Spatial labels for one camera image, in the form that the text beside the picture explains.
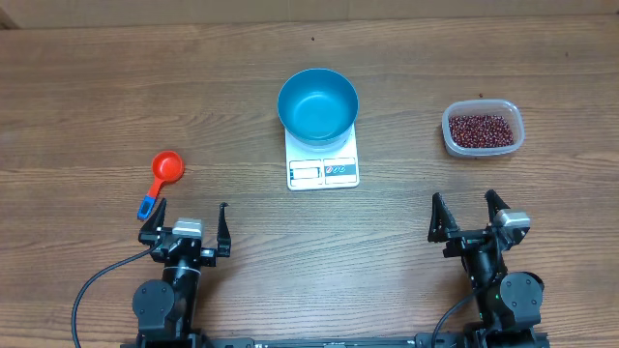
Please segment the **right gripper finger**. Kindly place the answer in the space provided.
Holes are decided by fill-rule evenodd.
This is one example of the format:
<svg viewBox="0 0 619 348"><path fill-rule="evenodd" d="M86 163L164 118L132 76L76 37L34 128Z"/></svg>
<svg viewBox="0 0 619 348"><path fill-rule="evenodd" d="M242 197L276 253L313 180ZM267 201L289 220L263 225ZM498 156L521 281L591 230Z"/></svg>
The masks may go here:
<svg viewBox="0 0 619 348"><path fill-rule="evenodd" d="M431 218L427 240L432 243L447 242L453 234L459 231L459 226L440 192L436 192L432 196L431 202Z"/></svg>
<svg viewBox="0 0 619 348"><path fill-rule="evenodd" d="M489 189L485 193L485 199L487 203L489 222L492 225L503 225L503 211L509 210L510 206L507 205L493 189Z"/></svg>

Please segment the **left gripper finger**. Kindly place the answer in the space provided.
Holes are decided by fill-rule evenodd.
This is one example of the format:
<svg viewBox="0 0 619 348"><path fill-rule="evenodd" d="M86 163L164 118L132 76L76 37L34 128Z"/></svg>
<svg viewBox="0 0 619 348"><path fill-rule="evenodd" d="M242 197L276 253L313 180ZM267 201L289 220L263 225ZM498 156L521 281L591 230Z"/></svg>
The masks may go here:
<svg viewBox="0 0 619 348"><path fill-rule="evenodd" d="M217 233L217 256L229 256L231 252L231 236L225 219L226 202L222 202L219 207L219 222Z"/></svg>
<svg viewBox="0 0 619 348"><path fill-rule="evenodd" d="M141 236L157 236L163 228L166 209L166 199L163 198L159 203L155 212L150 215L146 222L140 228Z"/></svg>

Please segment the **red measuring scoop blue handle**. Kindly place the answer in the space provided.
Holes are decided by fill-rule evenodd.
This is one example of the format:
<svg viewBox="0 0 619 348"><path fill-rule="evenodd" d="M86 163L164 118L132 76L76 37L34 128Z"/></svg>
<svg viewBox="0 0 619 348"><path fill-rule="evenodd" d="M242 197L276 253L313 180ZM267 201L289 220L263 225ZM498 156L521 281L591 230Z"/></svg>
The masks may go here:
<svg viewBox="0 0 619 348"><path fill-rule="evenodd" d="M153 158L151 169L154 180L137 211L136 216L139 220L145 220L151 215L164 185L175 183L181 179L185 172L185 162L178 153L166 150Z"/></svg>

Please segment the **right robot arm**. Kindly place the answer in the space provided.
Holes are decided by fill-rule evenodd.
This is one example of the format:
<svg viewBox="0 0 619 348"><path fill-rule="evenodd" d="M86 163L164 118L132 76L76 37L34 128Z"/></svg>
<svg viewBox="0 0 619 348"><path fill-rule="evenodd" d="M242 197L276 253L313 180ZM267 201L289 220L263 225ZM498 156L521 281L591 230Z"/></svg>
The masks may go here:
<svg viewBox="0 0 619 348"><path fill-rule="evenodd" d="M432 196L427 240L443 243L443 256L460 259L472 293L443 314L429 337L431 347L547 347L545 333L536 333L541 323L545 285L530 272L511 273L503 253L518 245L531 227L531 218L510 208L496 191L485 193L488 223L475 230L462 230L441 194ZM474 301L480 320L465 325L460 333L440 331L447 319Z"/></svg>

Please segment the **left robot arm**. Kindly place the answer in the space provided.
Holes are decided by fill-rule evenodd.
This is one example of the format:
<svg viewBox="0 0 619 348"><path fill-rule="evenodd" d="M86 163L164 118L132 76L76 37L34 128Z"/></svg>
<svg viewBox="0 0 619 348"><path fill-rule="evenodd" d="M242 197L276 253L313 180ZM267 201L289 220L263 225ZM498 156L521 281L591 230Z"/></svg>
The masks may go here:
<svg viewBox="0 0 619 348"><path fill-rule="evenodd" d="M219 205L217 245L203 245L200 219L182 217L165 227L166 201L148 217L138 240L149 247L153 261L163 264L162 277L142 283L133 295L138 320L137 347L210 347L202 330L192 326L201 270L215 267L231 253L231 237L225 219L227 204Z"/></svg>

